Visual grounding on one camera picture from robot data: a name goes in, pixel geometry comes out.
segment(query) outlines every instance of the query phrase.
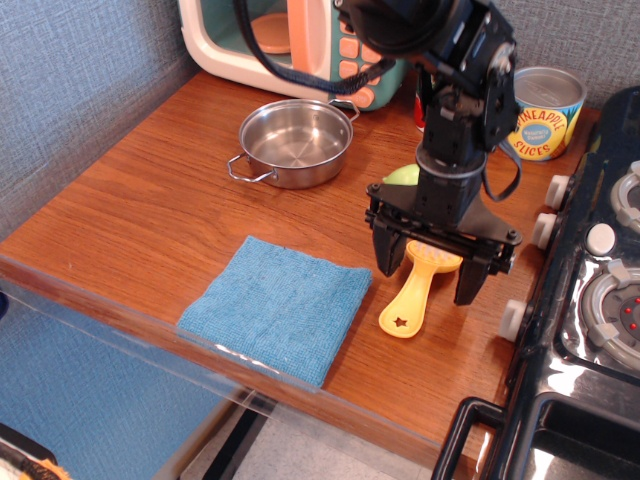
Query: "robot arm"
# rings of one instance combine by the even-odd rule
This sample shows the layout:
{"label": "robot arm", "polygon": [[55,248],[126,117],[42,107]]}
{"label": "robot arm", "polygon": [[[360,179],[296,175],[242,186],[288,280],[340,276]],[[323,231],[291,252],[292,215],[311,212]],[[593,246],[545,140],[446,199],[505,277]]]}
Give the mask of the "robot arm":
{"label": "robot arm", "polygon": [[512,28],[485,0],[334,0],[342,21],[383,59],[340,82],[271,62],[253,37],[246,0],[234,0],[245,40],[274,75],[334,94],[350,94],[395,59],[419,71],[427,127],[417,148],[417,185],[373,184],[366,218],[378,267],[391,275],[414,238],[463,257],[455,302],[473,301],[488,274],[508,272],[522,237],[483,204],[488,152],[515,129]]}

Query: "white knob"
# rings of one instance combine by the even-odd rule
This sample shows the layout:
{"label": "white knob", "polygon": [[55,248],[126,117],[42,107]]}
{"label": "white knob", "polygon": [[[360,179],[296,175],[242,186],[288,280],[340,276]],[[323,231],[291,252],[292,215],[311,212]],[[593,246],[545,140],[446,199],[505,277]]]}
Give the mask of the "white knob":
{"label": "white knob", "polygon": [[555,213],[541,213],[538,215],[536,224],[533,227],[531,242],[540,250],[546,250],[549,245],[556,218],[558,218],[558,216]]}
{"label": "white knob", "polygon": [[616,232],[606,223],[598,223],[587,233],[587,250],[596,257],[609,253],[616,244]]}
{"label": "white knob", "polygon": [[518,300],[509,300],[507,306],[502,314],[502,320],[500,320],[500,330],[498,335],[502,338],[506,338],[510,342],[515,342],[524,320],[524,313],[527,309],[527,304],[519,302]]}
{"label": "white knob", "polygon": [[544,199],[544,204],[547,207],[551,207],[554,210],[560,210],[562,200],[565,193],[567,193],[567,186],[569,185],[569,178],[566,175],[554,175],[549,184],[547,190],[547,196]]}

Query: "red object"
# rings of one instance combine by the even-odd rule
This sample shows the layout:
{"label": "red object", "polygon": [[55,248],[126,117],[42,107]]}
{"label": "red object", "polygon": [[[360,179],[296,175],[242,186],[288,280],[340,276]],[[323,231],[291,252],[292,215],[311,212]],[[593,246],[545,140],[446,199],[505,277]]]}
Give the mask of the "red object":
{"label": "red object", "polygon": [[422,116],[422,101],[420,101],[420,95],[416,94],[416,101],[413,105],[413,120],[416,122],[416,127],[421,132],[424,132],[424,118]]}

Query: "wooden countertop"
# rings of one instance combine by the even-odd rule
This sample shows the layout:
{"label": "wooden countertop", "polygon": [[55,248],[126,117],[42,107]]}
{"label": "wooden countertop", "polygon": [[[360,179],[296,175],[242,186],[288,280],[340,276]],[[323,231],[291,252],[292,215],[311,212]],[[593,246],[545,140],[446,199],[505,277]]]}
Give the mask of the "wooden countertop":
{"label": "wooden countertop", "polygon": [[[563,157],[525,162],[511,198],[485,201],[524,235],[511,273],[490,277],[468,307],[453,303],[456,274],[436,276],[421,332],[402,340],[378,327],[378,314],[410,265],[391,278],[377,270],[365,188],[414,161],[413,88],[406,82],[390,105],[355,121],[335,179],[292,191],[235,181],[226,165],[241,152],[243,119],[283,97],[200,73],[0,245],[0,274],[432,466],[463,398],[504,404],[513,346],[497,336],[500,317],[510,298],[529,298],[544,261],[529,241],[538,213],[549,211],[547,186],[573,173],[598,113],[583,111]],[[514,172],[502,152],[492,155],[494,190]],[[276,382],[176,334],[184,309],[248,235],[374,272],[320,391]]]}

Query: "black stove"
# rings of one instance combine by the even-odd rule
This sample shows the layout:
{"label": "black stove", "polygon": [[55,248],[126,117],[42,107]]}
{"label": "black stove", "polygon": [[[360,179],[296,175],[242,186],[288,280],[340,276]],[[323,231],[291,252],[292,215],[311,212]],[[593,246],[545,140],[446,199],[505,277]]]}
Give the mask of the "black stove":
{"label": "black stove", "polygon": [[540,280],[503,318],[507,405],[462,402],[433,478],[451,478],[479,423],[495,429],[481,478],[640,479],[640,87],[609,99],[547,201]]}

